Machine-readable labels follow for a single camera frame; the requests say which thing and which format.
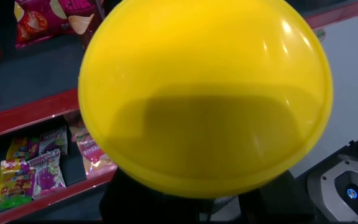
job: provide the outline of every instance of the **gummy candy package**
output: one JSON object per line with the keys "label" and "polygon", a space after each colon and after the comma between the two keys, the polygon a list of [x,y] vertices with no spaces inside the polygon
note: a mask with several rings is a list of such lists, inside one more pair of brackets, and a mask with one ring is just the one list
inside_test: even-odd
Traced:
{"label": "gummy candy package", "polygon": [[41,134],[39,155],[46,152],[60,149],[63,155],[67,155],[67,131],[66,126],[54,129],[47,133]]}
{"label": "gummy candy package", "polygon": [[77,137],[77,145],[83,156],[87,179],[117,169],[117,164],[102,151],[91,135]]}
{"label": "gummy candy package", "polygon": [[16,47],[73,32],[58,0],[16,0],[14,14]]}
{"label": "gummy candy package", "polygon": [[13,138],[7,150],[6,159],[35,158],[39,153],[39,144],[39,138]]}
{"label": "gummy candy package", "polygon": [[66,187],[59,167],[59,158],[60,150],[55,149],[27,161],[31,167],[35,167],[34,199]]}
{"label": "gummy candy package", "polygon": [[34,182],[35,169],[24,158],[1,161],[0,209],[31,202]]}
{"label": "gummy candy package", "polygon": [[88,134],[88,130],[85,127],[84,121],[82,120],[80,111],[64,114],[63,117],[66,119],[68,128],[71,131],[72,142],[76,142],[77,137]]}

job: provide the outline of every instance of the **black base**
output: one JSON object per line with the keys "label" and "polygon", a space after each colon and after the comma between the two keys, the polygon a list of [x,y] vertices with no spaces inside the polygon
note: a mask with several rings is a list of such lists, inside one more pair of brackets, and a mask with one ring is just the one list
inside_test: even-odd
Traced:
{"label": "black base", "polygon": [[[306,192],[289,172],[260,189],[239,195],[241,216],[235,223],[314,221],[314,207]],[[103,222],[151,220],[163,222],[200,222],[205,200],[166,195],[147,188],[117,170],[104,194],[99,209]]]}

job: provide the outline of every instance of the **gray surface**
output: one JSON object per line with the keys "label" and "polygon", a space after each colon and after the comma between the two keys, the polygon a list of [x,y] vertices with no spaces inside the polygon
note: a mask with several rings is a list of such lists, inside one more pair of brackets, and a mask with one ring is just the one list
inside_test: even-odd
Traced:
{"label": "gray surface", "polygon": [[107,184],[104,184],[74,197],[70,197],[48,208],[23,217],[21,221],[100,220],[99,202],[107,186]]}
{"label": "gray surface", "polygon": [[0,111],[77,87],[84,50],[75,35],[31,44],[0,61]]}
{"label": "gray surface", "polygon": [[323,47],[334,81],[333,110],[313,150],[290,169],[295,177],[358,139],[358,16],[327,26],[325,31]]}

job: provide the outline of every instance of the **pink candy bag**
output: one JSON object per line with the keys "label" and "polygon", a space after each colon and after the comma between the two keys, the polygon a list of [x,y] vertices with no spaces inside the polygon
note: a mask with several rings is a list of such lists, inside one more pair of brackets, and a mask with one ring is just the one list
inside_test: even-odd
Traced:
{"label": "pink candy bag", "polygon": [[66,187],[59,167],[60,150],[55,149],[27,161],[35,167],[35,184],[32,197],[37,199],[56,190]]}
{"label": "pink candy bag", "polygon": [[109,156],[102,151],[89,134],[77,137],[77,145],[83,156],[87,179],[117,169],[117,164],[115,164]]}

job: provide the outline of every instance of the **purple candy bag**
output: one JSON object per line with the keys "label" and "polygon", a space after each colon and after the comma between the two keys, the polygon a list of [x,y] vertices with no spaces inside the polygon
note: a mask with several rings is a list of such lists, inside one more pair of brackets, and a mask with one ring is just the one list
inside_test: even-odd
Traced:
{"label": "purple candy bag", "polygon": [[41,134],[39,154],[59,149],[63,155],[67,155],[67,145],[67,129],[66,126],[62,126]]}
{"label": "purple candy bag", "polygon": [[34,199],[66,187],[59,167],[60,150],[55,149],[27,163],[35,167]]}

